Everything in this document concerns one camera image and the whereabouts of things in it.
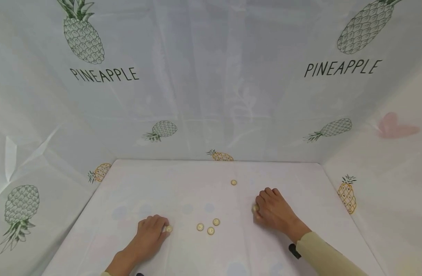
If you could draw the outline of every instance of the white table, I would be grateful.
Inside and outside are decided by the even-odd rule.
[[[316,275],[289,252],[287,237],[252,222],[254,199],[267,186],[278,188],[312,230],[366,273],[384,275],[321,165],[144,160],[113,164],[43,275],[98,276],[131,240],[137,222],[153,214],[168,217],[174,230],[132,275]]]

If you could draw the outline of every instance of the orange pineapple drawing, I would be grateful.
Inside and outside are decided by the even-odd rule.
[[[102,182],[102,180],[104,179],[105,175],[107,174],[110,168],[111,168],[111,164],[104,163],[98,166],[94,170],[94,172],[93,171],[88,172],[88,182],[94,183],[95,180],[97,182]]]
[[[223,152],[216,152],[215,150],[208,151],[206,154],[212,156],[216,161],[234,161],[232,156]]]
[[[353,214],[357,208],[357,201],[354,196],[354,189],[352,184],[357,181],[354,176],[348,174],[343,177],[343,183],[338,188],[337,194],[345,205],[349,214]]]

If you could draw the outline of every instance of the black object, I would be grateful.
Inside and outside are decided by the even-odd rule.
[[[297,248],[295,244],[290,244],[288,247],[289,251],[294,255],[297,259],[300,259],[302,256],[297,252]]]

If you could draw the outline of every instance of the pineapple text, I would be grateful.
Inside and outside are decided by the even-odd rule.
[[[139,78],[136,78],[136,72],[132,71],[134,67],[130,67],[126,70],[119,69],[105,69],[105,72],[102,70],[83,70],[83,69],[71,69],[72,74],[79,81],[88,81],[88,82],[114,82],[114,81],[135,81]]]
[[[316,63],[315,65],[313,63],[308,64],[308,67],[306,68],[305,72],[305,78],[306,76],[318,76],[318,75],[327,75],[327,76],[333,76],[336,73],[339,73],[339,75],[345,74],[345,73],[354,73],[359,72],[360,74],[373,74],[372,72],[377,66],[377,63],[379,63],[382,60],[377,60],[375,62],[370,60],[350,60],[349,62],[343,61],[342,63],[339,63],[338,61],[327,61],[327,62],[320,62]]]

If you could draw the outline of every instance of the wrist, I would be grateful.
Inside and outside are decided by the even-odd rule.
[[[138,248],[127,246],[122,251],[120,251],[120,253],[123,258],[127,259],[127,262],[133,264],[134,266],[143,262],[143,256]]]
[[[105,271],[112,276],[128,276],[136,265],[136,259],[129,252],[122,250],[116,253]]]
[[[292,230],[300,224],[301,220],[298,217],[292,217],[291,219],[288,219],[286,221],[283,221],[280,232],[288,235],[289,232],[292,232]]]
[[[307,233],[312,232],[312,230],[304,224],[299,218],[295,218],[290,221],[287,229],[283,232],[285,235],[288,236],[293,243],[297,244],[297,242]]]

